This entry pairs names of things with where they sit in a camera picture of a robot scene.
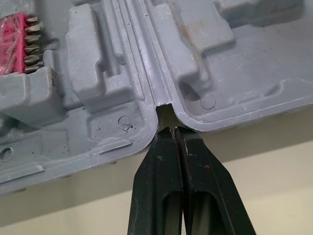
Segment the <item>drill bit set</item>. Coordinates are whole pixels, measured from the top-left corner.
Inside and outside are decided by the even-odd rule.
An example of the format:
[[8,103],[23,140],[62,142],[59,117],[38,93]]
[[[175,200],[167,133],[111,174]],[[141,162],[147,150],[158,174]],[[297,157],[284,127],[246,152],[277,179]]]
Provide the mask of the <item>drill bit set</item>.
[[38,17],[24,13],[0,20],[0,75],[32,73],[43,66]]

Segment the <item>gray plastic case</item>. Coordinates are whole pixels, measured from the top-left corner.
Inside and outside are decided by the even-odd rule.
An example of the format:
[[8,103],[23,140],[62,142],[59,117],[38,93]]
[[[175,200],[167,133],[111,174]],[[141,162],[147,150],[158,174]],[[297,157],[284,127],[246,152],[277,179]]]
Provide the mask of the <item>gray plastic case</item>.
[[0,77],[0,193],[144,149],[156,107],[213,131],[313,102],[313,1],[0,0],[44,65]]

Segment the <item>screwdriver bit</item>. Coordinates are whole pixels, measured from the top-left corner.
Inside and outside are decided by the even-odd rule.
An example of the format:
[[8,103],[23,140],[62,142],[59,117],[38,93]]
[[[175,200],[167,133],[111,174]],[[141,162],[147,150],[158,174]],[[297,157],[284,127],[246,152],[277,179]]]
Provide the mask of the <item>screwdriver bit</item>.
[[28,55],[24,57],[24,63],[28,66],[35,65],[42,60],[43,60],[42,55]]
[[30,73],[32,73],[32,72],[36,72],[38,69],[40,69],[40,68],[42,68],[42,67],[43,67],[43,65],[40,65],[40,64],[38,64],[38,65],[33,65],[33,66],[30,66],[30,67],[26,67],[26,68],[24,69],[24,73],[30,74]]
[[26,20],[27,24],[33,24],[33,23],[37,23],[37,22],[38,22],[38,17],[37,16],[36,17],[32,17],[32,18],[28,18]]
[[25,29],[27,34],[38,33],[38,32],[40,32],[40,30],[41,30],[41,28],[40,28],[39,24],[28,27]]
[[30,46],[26,46],[26,47],[24,48],[24,51],[25,51],[25,53],[26,53],[27,55],[33,55],[33,54],[35,54],[35,53],[37,53],[37,52],[40,51],[40,46],[35,45],[35,44],[30,45]]
[[41,35],[30,35],[30,36],[24,37],[24,40],[27,44],[38,43],[40,39],[41,39]]

